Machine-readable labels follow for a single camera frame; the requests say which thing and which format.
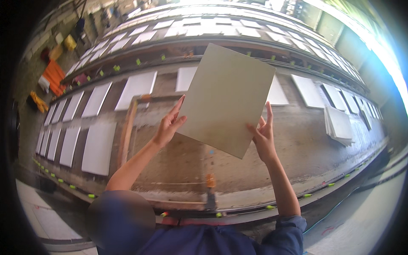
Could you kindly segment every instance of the person in background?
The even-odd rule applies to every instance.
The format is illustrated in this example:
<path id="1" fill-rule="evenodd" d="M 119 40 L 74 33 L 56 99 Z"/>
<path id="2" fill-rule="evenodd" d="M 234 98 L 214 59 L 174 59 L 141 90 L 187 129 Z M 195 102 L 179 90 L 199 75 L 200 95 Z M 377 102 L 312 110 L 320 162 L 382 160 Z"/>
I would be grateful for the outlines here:
<path id="1" fill-rule="evenodd" d="M 180 98 L 173 109 L 166 114 L 154 137 L 127 163 L 120 167 L 109 180 L 106 191 L 128 191 L 151 158 L 171 141 L 174 133 L 188 118 L 179 117 L 180 107 L 184 96 Z M 103 218 L 102 225 L 112 228 L 105 231 L 107 240 L 120 240 L 120 245 L 115 246 L 110 242 L 104 249 L 97 247 L 99 255 L 105 254 L 302 254 L 303 231 L 306 220 L 300 216 L 300 206 L 294 190 L 283 169 L 275 150 L 273 141 L 273 114 L 271 105 L 266 102 L 268 118 L 259 119 L 259 127 L 247 124 L 248 131 L 253 135 L 260 159 L 268 168 L 269 175 L 275 192 L 279 218 L 276 228 L 262 240 L 261 244 L 246 235 L 237 232 L 231 226 L 187 225 L 174 227 L 169 230 L 158 229 L 150 239 L 143 244 L 143 231 L 138 231 L 131 221 L 120 217 L 120 222 L 113 221 L 110 217 Z M 106 208 L 114 210 L 115 215 L 120 213 L 123 206 L 119 198 L 115 201 L 105 201 Z"/>

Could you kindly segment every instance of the person's left hand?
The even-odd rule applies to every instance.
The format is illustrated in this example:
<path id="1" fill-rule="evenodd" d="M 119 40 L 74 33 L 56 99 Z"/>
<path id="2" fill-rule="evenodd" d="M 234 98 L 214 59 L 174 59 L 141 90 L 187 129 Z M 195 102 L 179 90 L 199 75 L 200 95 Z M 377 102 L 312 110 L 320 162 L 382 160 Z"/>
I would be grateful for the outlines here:
<path id="1" fill-rule="evenodd" d="M 160 148 L 163 148 L 164 146 L 166 146 L 166 144 L 168 144 L 169 141 L 171 141 L 177 129 L 181 127 L 187 120 L 186 116 L 182 116 L 177 119 L 178 113 L 180 112 L 180 108 L 185 97 L 186 95 L 183 95 L 178 100 L 173 109 L 162 118 L 159 130 L 152 138 L 152 142 L 157 144 Z"/>

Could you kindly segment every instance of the forearm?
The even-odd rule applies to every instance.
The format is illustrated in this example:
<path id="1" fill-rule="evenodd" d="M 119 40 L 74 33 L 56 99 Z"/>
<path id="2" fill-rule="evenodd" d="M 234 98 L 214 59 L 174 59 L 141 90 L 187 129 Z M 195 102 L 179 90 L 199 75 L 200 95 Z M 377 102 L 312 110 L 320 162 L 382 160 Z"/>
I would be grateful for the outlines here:
<path id="1" fill-rule="evenodd" d="M 150 159 L 160 150 L 160 147 L 149 141 L 136 155 L 119 168 L 106 186 L 107 191 L 129 190 Z"/>
<path id="2" fill-rule="evenodd" d="M 299 201 L 275 152 L 266 162 L 266 167 L 271 177 L 279 215 L 282 217 L 300 215 Z"/>

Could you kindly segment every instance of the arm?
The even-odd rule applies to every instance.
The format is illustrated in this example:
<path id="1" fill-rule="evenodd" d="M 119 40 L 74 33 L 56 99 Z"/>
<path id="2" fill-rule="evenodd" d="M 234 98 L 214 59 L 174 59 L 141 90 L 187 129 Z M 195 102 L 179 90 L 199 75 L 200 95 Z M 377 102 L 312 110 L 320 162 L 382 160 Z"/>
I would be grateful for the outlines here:
<path id="1" fill-rule="evenodd" d="M 186 116 L 177 119 L 184 98 L 185 95 L 183 95 L 173 109 L 163 117 L 155 136 L 113 174 L 106 186 L 107 191 L 129 190 L 151 158 L 173 138 L 176 130 L 187 120 Z"/>
<path id="2" fill-rule="evenodd" d="M 273 114 L 269 102 L 266 102 L 266 110 L 268 112 L 267 122 L 261 117 L 259 119 L 259 128 L 249 124 L 247 128 L 254 135 L 253 141 L 259 157 L 268 168 L 279 215 L 282 217 L 300 215 L 300 206 L 296 194 L 276 154 L 273 143 Z"/>

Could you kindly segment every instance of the white tile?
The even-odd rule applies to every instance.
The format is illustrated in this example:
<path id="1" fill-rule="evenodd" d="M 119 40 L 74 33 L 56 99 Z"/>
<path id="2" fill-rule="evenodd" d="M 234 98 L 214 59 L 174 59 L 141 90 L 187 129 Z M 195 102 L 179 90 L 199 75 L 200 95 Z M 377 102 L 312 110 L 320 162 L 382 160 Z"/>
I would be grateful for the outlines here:
<path id="1" fill-rule="evenodd" d="M 130 40 L 130 38 L 125 38 L 123 40 L 120 40 L 119 42 L 117 42 L 109 51 L 109 53 L 112 53 L 114 51 L 120 50 L 121 48 L 123 48 L 123 46 L 126 45 L 126 43 Z"/>
<path id="2" fill-rule="evenodd" d="M 327 94 L 329 95 L 330 99 L 332 100 L 334 107 L 340 111 L 346 110 L 346 104 L 340 95 L 340 92 L 336 90 L 335 87 L 330 86 L 326 83 L 323 83 L 323 87 L 326 90 Z"/>
<path id="3" fill-rule="evenodd" d="M 84 112 L 82 113 L 82 118 L 97 116 L 101 110 L 103 101 L 112 85 L 112 82 L 106 83 L 104 85 L 96 86 L 85 106 Z"/>
<path id="4" fill-rule="evenodd" d="M 44 137 L 44 131 L 40 132 L 40 135 L 38 136 L 38 141 L 37 141 L 37 147 L 35 148 L 35 153 L 39 154 L 41 150 L 41 142 L 42 138 Z"/>
<path id="5" fill-rule="evenodd" d="M 243 158 L 252 139 L 245 123 L 257 125 L 275 71 L 257 59 L 210 43 L 179 113 L 188 119 L 177 132 Z M 254 77 L 257 89 L 248 86 Z"/>
<path id="6" fill-rule="evenodd" d="M 231 25 L 231 19 L 230 18 L 214 18 L 215 24 L 219 25 Z"/>
<path id="7" fill-rule="evenodd" d="M 289 42 L 288 39 L 286 39 L 284 36 L 277 34 L 277 33 L 272 33 L 272 32 L 266 32 L 266 34 L 274 41 L 276 42 L 281 42 L 284 44 L 292 45 L 292 43 Z"/>
<path id="8" fill-rule="evenodd" d="M 130 33 L 129 36 L 137 35 L 137 34 L 143 33 L 143 32 L 146 30 L 146 28 L 147 28 L 148 26 L 149 26 L 149 25 L 136 28 L 135 30 L 132 31 L 132 33 Z"/>
<path id="9" fill-rule="evenodd" d="M 67 99 L 60 101 L 58 104 L 57 110 L 55 111 L 54 117 L 52 118 L 51 123 L 57 123 L 60 120 L 62 110 L 67 102 Z"/>
<path id="10" fill-rule="evenodd" d="M 41 144 L 41 151 L 40 151 L 40 155 L 45 157 L 45 152 L 47 150 L 47 145 L 48 145 L 48 138 L 50 136 L 50 131 L 47 130 L 44 132 L 44 137 L 42 139 L 42 144 Z"/>
<path id="11" fill-rule="evenodd" d="M 305 41 L 300 35 L 298 35 L 297 33 L 294 32 L 289 32 L 289 34 L 291 34 L 295 39 L 301 40 L 301 41 Z"/>
<path id="12" fill-rule="evenodd" d="M 172 37 L 172 36 L 180 36 L 185 35 L 187 33 L 187 29 L 185 27 L 171 27 L 167 30 L 167 33 L 164 37 Z"/>
<path id="13" fill-rule="evenodd" d="M 49 160 L 52 160 L 52 161 L 55 160 L 55 152 L 57 151 L 57 145 L 58 145 L 58 140 L 60 138 L 60 134 L 61 134 L 61 129 L 54 129 L 52 131 L 50 146 L 48 149 L 48 156 L 47 156 Z"/>
<path id="14" fill-rule="evenodd" d="M 61 165 L 72 167 L 72 160 L 74 158 L 75 147 L 80 130 L 81 127 L 67 129 L 64 137 L 64 143 L 62 144 L 60 157 Z"/>
<path id="15" fill-rule="evenodd" d="M 237 27 L 237 31 L 240 35 L 261 38 L 261 35 L 254 28 Z"/>
<path id="16" fill-rule="evenodd" d="M 79 102 L 82 99 L 84 92 L 81 91 L 78 94 L 72 96 L 71 101 L 69 102 L 68 108 L 65 111 L 64 117 L 62 118 L 62 122 L 70 121 L 74 118 L 75 112 L 78 108 Z"/>
<path id="17" fill-rule="evenodd" d="M 269 101 L 271 105 L 289 104 L 288 99 L 286 98 L 276 75 L 273 78 L 272 85 L 269 89 L 268 97 L 266 100 Z"/>
<path id="18" fill-rule="evenodd" d="M 44 126 L 48 126 L 50 124 L 52 115 L 54 114 L 55 108 L 57 107 L 57 104 L 51 105 L 51 107 L 48 109 L 48 114 L 47 117 L 45 118 Z"/>
<path id="19" fill-rule="evenodd" d="M 240 21 L 246 27 L 262 28 L 262 26 L 256 23 L 255 21 L 250 21 L 250 20 L 240 20 Z"/>
<path id="20" fill-rule="evenodd" d="M 149 41 L 154 35 L 156 34 L 156 30 L 150 31 L 150 32 L 145 32 L 141 33 L 136 40 L 132 43 L 132 45 L 141 43 L 141 42 L 146 42 Z"/>
<path id="21" fill-rule="evenodd" d="M 351 113 L 358 114 L 359 113 L 358 106 L 356 102 L 354 101 L 354 98 L 351 95 L 351 93 L 345 90 L 342 90 L 342 92 L 343 92 L 344 97 L 346 98 L 346 102 L 347 102 L 348 107 L 351 110 Z"/>
<path id="22" fill-rule="evenodd" d="M 271 26 L 271 25 L 266 25 L 266 26 L 270 30 L 272 30 L 272 32 L 279 33 L 279 34 L 282 34 L 282 35 L 286 35 L 286 33 L 282 29 L 280 29 L 279 27 L 274 27 L 274 26 Z"/>
<path id="23" fill-rule="evenodd" d="M 102 54 L 106 51 L 108 47 L 104 47 L 100 50 L 98 50 L 97 52 L 95 52 L 95 54 L 91 57 L 90 62 L 95 61 L 96 59 L 100 58 L 102 56 Z"/>
<path id="24" fill-rule="evenodd" d="M 180 67 L 177 71 L 176 91 L 187 91 L 197 67 Z"/>
<path id="25" fill-rule="evenodd" d="M 102 49 L 103 46 L 105 46 L 105 44 L 108 42 L 108 40 L 105 40 L 101 43 L 99 43 L 95 48 L 93 48 L 92 52 L 98 51 L 100 49 Z"/>
<path id="26" fill-rule="evenodd" d="M 127 34 L 127 32 L 124 32 L 124 33 L 122 33 L 122 34 L 119 34 L 119 35 L 115 36 L 115 38 L 114 38 L 109 44 L 112 44 L 112 43 L 114 43 L 114 42 L 119 41 L 119 40 L 122 39 L 126 34 Z"/>
<path id="27" fill-rule="evenodd" d="M 115 111 L 127 110 L 135 95 L 151 94 L 156 77 L 157 71 L 130 76 L 123 88 Z"/>
<path id="28" fill-rule="evenodd" d="M 291 77 L 307 107 L 324 108 L 322 97 L 311 79 L 293 74 L 291 74 Z"/>
<path id="29" fill-rule="evenodd" d="M 168 21 L 159 22 L 159 23 L 157 23 L 157 24 L 154 26 L 153 30 L 160 29 L 160 28 L 165 28 L 165 27 L 169 27 L 169 26 L 171 26 L 171 24 L 172 24 L 173 22 L 174 22 L 174 20 L 168 20 Z"/>
<path id="30" fill-rule="evenodd" d="M 116 122 L 95 124 L 89 127 L 82 159 L 82 171 L 97 175 L 109 175 L 115 129 Z"/>

